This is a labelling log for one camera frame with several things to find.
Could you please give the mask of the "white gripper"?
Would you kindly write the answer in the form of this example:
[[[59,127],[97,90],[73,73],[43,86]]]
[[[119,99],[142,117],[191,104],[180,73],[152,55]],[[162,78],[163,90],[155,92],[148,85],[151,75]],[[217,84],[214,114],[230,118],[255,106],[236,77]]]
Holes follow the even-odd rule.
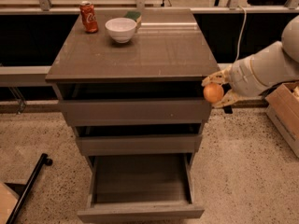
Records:
[[[253,72],[250,57],[238,60],[232,66],[227,66],[204,78],[202,86],[205,87],[211,83],[223,85],[228,82],[232,90],[228,90],[220,101],[214,103],[212,105],[214,108],[235,104],[241,99],[241,96],[258,96],[265,90],[265,85],[258,80]]]

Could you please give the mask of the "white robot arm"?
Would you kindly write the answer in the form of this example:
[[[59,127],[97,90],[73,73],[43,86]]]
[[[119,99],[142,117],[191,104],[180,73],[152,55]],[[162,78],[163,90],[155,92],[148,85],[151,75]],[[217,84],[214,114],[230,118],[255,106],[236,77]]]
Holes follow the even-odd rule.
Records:
[[[205,99],[218,108],[298,79],[299,16],[296,16],[284,28],[280,41],[209,75],[202,86]]]

